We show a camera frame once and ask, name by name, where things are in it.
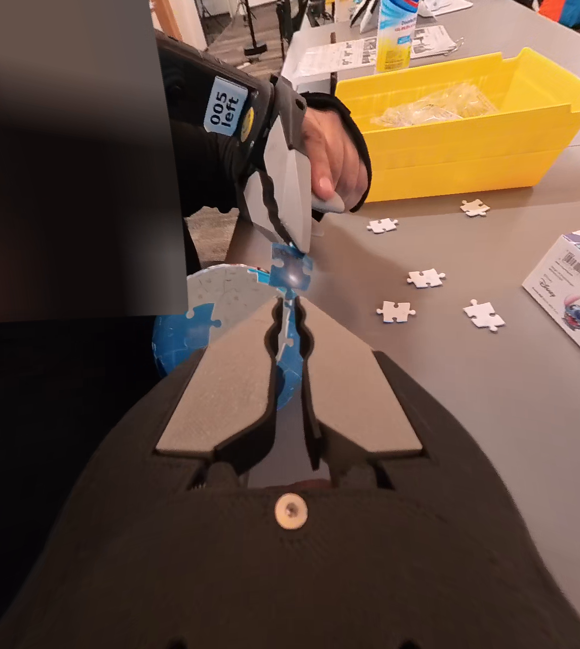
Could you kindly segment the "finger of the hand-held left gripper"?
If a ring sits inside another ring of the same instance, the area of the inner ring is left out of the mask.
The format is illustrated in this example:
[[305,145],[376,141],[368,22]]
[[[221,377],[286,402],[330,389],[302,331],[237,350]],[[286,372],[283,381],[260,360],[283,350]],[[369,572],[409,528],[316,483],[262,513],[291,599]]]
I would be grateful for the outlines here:
[[270,129],[263,152],[265,171],[272,181],[278,219],[300,253],[311,244],[311,167],[300,150],[289,149],[281,123]]
[[278,217],[272,183],[265,173],[253,173],[243,189],[243,215],[253,227],[273,243],[289,244],[291,239]]

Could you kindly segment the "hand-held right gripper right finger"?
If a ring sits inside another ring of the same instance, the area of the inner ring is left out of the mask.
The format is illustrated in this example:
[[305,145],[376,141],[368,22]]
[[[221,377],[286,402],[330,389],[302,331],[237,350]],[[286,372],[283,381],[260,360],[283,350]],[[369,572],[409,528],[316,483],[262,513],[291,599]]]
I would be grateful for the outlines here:
[[423,445],[378,355],[306,298],[295,301],[304,439],[312,468],[331,472],[415,457]]

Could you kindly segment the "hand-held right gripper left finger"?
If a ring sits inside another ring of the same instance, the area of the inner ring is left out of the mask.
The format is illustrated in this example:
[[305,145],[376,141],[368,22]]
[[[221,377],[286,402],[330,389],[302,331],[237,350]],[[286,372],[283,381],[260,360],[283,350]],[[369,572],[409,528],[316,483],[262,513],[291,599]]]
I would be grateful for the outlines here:
[[237,475],[259,464],[276,435],[282,298],[271,298],[195,364],[155,446],[161,456],[227,463]]

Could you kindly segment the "single white puzzle piece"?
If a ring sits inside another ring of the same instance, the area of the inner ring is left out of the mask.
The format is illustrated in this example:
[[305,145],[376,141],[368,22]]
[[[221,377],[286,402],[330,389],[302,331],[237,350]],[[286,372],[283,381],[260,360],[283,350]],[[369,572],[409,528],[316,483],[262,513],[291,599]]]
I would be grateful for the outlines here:
[[292,245],[273,243],[270,249],[269,285],[306,291],[310,287],[313,259]]

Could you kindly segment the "blue puzzle ball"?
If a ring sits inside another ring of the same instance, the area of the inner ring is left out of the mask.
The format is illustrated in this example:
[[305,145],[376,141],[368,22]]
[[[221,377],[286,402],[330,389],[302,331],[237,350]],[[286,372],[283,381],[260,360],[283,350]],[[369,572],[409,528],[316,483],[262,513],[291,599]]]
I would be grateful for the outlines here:
[[284,408],[302,380],[300,337],[296,330],[294,297],[310,283],[306,266],[288,272],[281,262],[270,271],[244,264],[218,264],[188,276],[188,311],[156,318],[152,351],[160,375],[165,377],[192,353],[204,349],[247,320],[272,298],[283,298],[278,337],[277,408]]

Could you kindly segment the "person's left hand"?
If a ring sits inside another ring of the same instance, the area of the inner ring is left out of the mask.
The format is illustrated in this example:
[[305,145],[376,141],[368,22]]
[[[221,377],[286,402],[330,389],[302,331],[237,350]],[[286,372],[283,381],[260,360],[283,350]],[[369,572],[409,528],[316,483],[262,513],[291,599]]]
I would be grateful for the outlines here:
[[368,172],[339,114],[307,108],[302,136],[312,192],[324,201],[337,194],[353,210],[368,189]]

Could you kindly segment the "black tripod stand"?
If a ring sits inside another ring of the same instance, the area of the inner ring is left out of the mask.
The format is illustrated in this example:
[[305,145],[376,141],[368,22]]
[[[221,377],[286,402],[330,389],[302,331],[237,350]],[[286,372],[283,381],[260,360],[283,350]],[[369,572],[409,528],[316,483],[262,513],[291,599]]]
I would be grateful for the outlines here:
[[243,48],[243,53],[246,58],[258,58],[263,53],[268,51],[267,44],[265,42],[258,42],[256,38],[256,33],[253,26],[253,21],[255,16],[250,7],[249,1],[238,1],[237,8],[240,13],[243,15],[245,25],[248,29],[249,37],[251,44]]

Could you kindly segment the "printed paper sheets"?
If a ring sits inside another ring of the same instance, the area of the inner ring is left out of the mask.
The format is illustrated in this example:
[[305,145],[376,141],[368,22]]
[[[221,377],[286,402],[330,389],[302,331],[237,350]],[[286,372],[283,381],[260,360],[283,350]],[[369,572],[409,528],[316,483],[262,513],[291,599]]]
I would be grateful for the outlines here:
[[[409,60],[446,54],[460,46],[441,25],[416,28],[411,39]],[[310,77],[368,66],[375,67],[377,37],[347,40],[308,49],[298,62],[294,74]]]

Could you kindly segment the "clear plastic bag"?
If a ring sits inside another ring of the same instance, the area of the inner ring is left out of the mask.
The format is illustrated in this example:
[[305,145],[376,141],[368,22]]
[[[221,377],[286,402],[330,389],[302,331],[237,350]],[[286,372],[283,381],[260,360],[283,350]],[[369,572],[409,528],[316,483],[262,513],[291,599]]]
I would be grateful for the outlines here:
[[491,116],[497,107],[476,85],[462,82],[430,93],[414,102],[385,109],[370,118],[373,125],[399,128]]

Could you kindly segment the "person's black clothing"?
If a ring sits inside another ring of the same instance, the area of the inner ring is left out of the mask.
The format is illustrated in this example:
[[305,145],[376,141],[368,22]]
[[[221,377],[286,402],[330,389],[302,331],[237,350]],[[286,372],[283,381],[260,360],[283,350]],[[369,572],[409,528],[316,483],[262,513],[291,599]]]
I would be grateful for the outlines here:
[[0,648],[198,648],[219,503],[156,458],[154,317],[0,324]]

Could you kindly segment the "disinfectant wipes canister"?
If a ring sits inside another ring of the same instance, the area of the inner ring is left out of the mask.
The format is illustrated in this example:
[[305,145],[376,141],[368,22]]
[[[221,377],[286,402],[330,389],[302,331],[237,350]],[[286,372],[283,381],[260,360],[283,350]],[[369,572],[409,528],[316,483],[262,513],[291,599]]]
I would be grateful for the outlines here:
[[376,38],[376,73],[409,66],[418,1],[380,1]]

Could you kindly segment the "colourful fabric bag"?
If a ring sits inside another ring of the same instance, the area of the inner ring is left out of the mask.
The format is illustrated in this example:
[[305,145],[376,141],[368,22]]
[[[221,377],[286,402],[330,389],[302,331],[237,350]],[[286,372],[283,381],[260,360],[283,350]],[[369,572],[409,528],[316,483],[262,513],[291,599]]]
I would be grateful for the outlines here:
[[580,28],[580,1],[537,1],[536,11],[565,27]]

